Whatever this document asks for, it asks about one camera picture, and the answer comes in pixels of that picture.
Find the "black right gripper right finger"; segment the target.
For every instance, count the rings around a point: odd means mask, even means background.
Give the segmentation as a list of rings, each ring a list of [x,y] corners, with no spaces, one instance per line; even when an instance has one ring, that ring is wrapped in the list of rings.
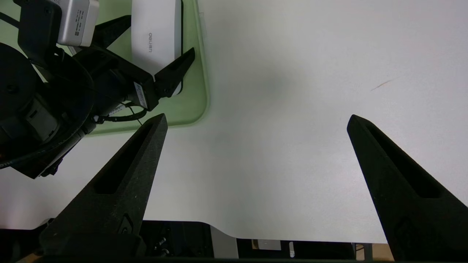
[[[466,262],[468,208],[375,124],[347,124],[358,163],[396,261]]]

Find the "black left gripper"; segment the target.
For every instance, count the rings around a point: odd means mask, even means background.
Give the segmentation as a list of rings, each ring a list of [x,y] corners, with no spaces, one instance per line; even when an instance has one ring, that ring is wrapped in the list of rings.
[[[97,113],[108,114],[125,101],[152,111],[159,98],[182,91],[182,82],[196,58],[194,47],[157,72],[154,77],[121,56],[103,49],[131,27],[131,15],[95,26],[95,46],[75,52],[76,59],[91,75],[98,91]]]

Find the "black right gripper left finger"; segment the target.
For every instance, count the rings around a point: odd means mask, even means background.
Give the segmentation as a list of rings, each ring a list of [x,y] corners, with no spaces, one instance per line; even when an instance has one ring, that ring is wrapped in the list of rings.
[[[39,237],[45,258],[143,256],[139,236],[166,138],[166,116],[147,120]]]

